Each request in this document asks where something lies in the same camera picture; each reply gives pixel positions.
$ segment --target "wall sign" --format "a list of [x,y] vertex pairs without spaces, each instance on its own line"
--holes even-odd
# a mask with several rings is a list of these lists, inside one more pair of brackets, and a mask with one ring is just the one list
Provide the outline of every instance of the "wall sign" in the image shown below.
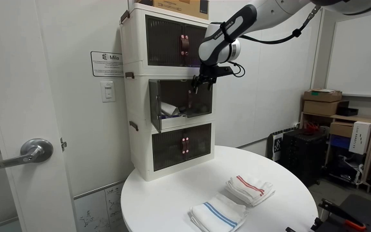
[[91,69],[95,78],[122,78],[120,53],[91,52]]

